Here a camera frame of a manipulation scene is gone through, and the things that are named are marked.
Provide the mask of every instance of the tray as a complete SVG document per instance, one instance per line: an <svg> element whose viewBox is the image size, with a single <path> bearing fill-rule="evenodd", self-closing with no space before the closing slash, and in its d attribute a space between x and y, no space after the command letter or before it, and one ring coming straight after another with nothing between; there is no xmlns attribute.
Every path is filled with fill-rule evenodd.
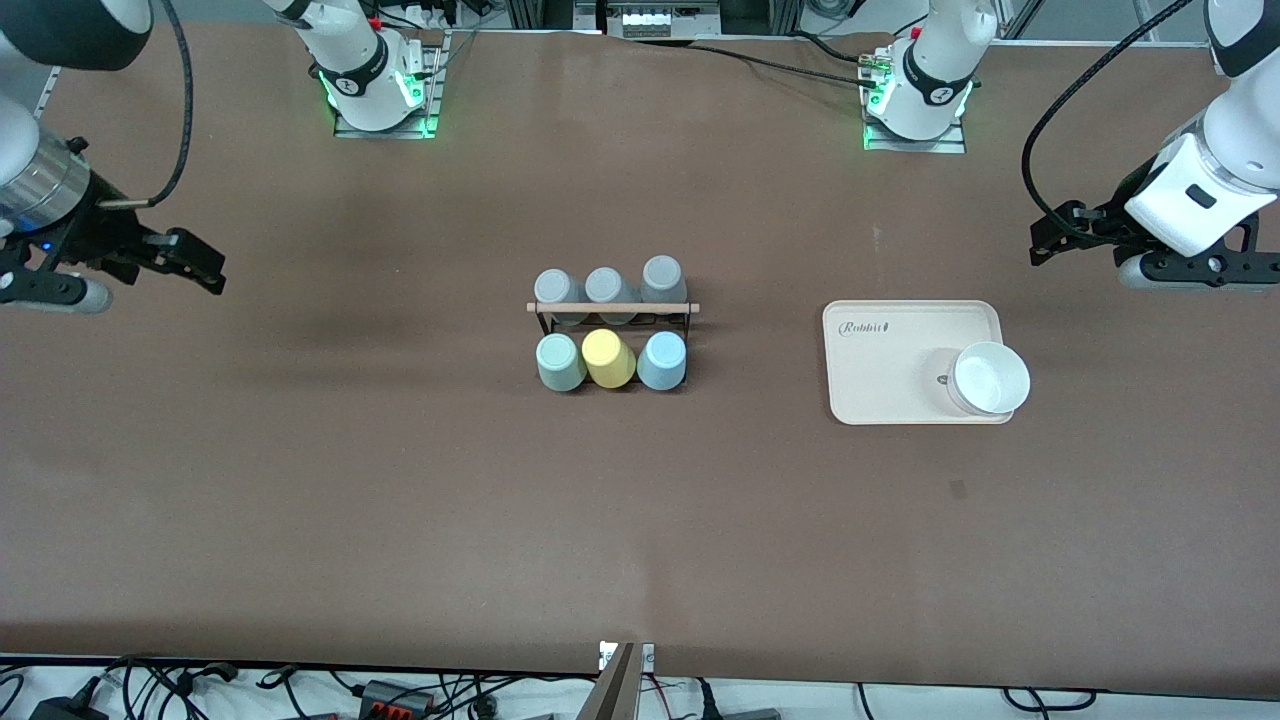
<svg viewBox="0 0 1280 720"><path fill-rule="evenodd" d="M975 342L1004 342L980 300L837 300L822 313L831 411L846 425L998 425L961 411L940 380Z"/></svg>

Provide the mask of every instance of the white robotic arm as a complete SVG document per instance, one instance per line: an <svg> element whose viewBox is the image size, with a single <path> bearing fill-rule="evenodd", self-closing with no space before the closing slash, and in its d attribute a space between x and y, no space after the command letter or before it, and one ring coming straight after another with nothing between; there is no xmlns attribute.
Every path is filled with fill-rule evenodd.
<svg viewBox="0 0 1280 720"><path fill-rule="evenodd" d="M1151 23L1187 4L1170 5ZM1280 191L1280 0L1206 0L1204 17L1230 87L1170 135L1108 202L1089 210L1071 200L1034 223L1032 265L1069 250L1112 245L1120 279L1133 288L1261 290L1280 283L1280 254L1256 249L1257 211ZM1108 53L1091 73L1116 54ZM1023 151L1023 178L1042 209L1047 206L1030 179L1030 147L1060 106L1032 131ZM1228 246L1225 238L1236 228L1243 240Z"/></svg>
<svg viewBox="0 0 1280 720"><path fill-rule="evenodd" d="M1187 258L1280 191L1280 0L1208 0L1206 22L1231 86L1169 136L1124 206Z"/></svg>
<svg viewBox="0 0 1280 720"><path fill-rule="evenodd" d="M392 28L374 31L357 0L264 0L298 31L334 109L352 127L396 127L422 106L422 45Z"/></svg>
<svg viewBox="0 0 1280 720"><path fill-rule="evenodd" d="M0 70L15 59L122 69L142 51L151 24L147 0L0 1ZM221 254L182 228L157 233L143 227L132 209L140 202L124 201L90 168L82 155L87 146L83 138L64 140L0 96L0 306L61 313L110 306L105 284L59 272L63 264L84 264L125 284L141 269L177 274L220 295ZM118 208L109 209L111 204Z"/></svg>
<svg viewBox="0 0 1280 720"><path fill-rule="evenodd" d="M945 133L997 27L992 0L931 0L919 37L900 37L887 50L890 73L878 92L867 95L868 114L909 140Z"/></svg>

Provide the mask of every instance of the table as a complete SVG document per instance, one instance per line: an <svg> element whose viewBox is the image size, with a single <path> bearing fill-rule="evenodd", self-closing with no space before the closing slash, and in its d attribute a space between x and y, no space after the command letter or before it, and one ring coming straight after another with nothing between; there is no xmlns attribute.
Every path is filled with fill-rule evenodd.
<svg viewBox="0 0 1280 720"><path fill-rule="evenodd" d="M568 33L477 38L434 141L335 141L291 31L189 35L146 218L227 295L0 318L0 647L1280 693L1275 296L1027 261L1023 138L1100 49L992 49L969 154L932 156L864 152L847 87ZM178 78L157 31L46 119L145 195ZM1125 54L1044 135L1046 197L1102 201L1221 87ZM687 388L541 388L535 275L657 252L703 305ZM1029 402L838 424L820 313L863 297L991 302Z"/></svg>

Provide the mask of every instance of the metal frame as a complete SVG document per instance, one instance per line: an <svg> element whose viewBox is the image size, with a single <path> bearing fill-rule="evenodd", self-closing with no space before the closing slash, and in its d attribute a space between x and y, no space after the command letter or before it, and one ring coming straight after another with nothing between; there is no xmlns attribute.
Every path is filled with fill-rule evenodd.
<svg viewBox="0 0 1280 720"><path fill-rule="evenodd" d="M577 720L635 720L643 676L643 648L639 643L621 643L586 696Z"/></svg>
<svg viewBox="0 0 1280 720"><path fill-rule="evenodd" d="M680 325L687 343L694 315L701 313L703 307L696 302L530 302L525 305L525 311L538 316L538 324L541 325L544 336L556 332L556 313L586 314L588 318L573 325L575 328L644 327L654 325L658 323L658 318L663 318L673 325ZM635 314L635 318L625 325L611 325L600 319L602 313Z"/></svg>

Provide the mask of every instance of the connector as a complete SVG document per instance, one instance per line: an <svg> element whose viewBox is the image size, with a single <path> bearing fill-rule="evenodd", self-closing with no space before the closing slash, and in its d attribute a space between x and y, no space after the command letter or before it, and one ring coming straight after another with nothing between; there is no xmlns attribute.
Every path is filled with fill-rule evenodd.
<svg viewBox="0 0 1280 720"><path fill-rule="evenodd" d="M858 56L858 67L888 72L893 69L893 59L884 55L864 54Z"/></svg>
<svg viewBox="0 0 1280 720"><path fill-rule="evenodd" d="M378 720L426 720L431 693L370 680L360 696L360 716Z"/></svg>
<svg viewBox="0 0 1280 720"><path fill-rule="evenodd" d="M51 697L40 701L31 714L31 720L109 720L105 712L81 705L77 700L79 694L76 693L76 698Z"/></svg>

